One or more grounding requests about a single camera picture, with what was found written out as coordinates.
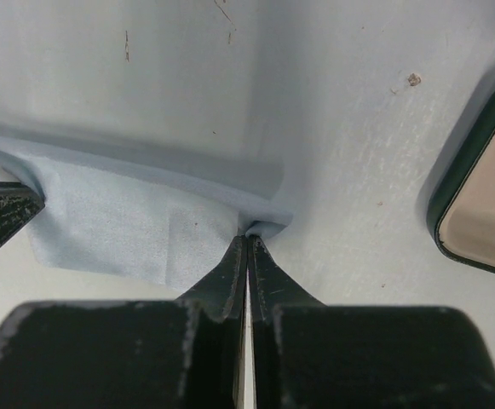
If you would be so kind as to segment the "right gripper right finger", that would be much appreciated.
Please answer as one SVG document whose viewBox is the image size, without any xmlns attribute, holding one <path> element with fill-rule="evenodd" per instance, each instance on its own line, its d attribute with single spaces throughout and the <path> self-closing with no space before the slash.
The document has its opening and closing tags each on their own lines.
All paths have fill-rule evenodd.
<svg viewBox="0 0 495 409">
<path fill-rule="evenodd" d="M 259 408 L 495 408 L 474 323 L 440 306 L 327 306 L 258 237 L 248 274 Z"/>
</svg>

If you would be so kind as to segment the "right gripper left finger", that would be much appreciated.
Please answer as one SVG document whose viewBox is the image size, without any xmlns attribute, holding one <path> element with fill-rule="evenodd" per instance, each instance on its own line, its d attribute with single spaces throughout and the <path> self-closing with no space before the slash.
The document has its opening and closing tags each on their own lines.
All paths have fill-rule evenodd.
<svg viewBox="0 0 495 409">
<path fill-rule="evenodd" d="M 0 408 L 238 408 L 247 241 L 171 301 L 41 301 L 0 326 Z"/>
</svg>

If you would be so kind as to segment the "light blue cleaning cloth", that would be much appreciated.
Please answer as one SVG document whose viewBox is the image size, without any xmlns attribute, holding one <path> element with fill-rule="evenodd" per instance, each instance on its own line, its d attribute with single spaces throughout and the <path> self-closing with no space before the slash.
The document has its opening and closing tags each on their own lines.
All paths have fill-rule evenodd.
<svg viewBox="0 0 495 409">
<path fill-rule="evenodd" d="M 258 177 L 248 165 L 6 135 L 0 165 L 44 202 L 27 227 L 40 263 L 178 291 L 236 235 L 272 236 L 293 217 L 248 188 Z"/>
</svg>

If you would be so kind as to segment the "black glasses case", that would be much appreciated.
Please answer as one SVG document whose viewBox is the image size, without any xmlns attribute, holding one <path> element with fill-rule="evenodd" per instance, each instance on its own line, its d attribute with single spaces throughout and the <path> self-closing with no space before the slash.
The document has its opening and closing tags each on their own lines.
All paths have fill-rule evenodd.
<svg viewBox="0 0 495 409">
<path fill-rule="evenodd" d="M 435 187 L 426 222 L 445 256 L 495 274 L 495 91 Z"/>
</svg>

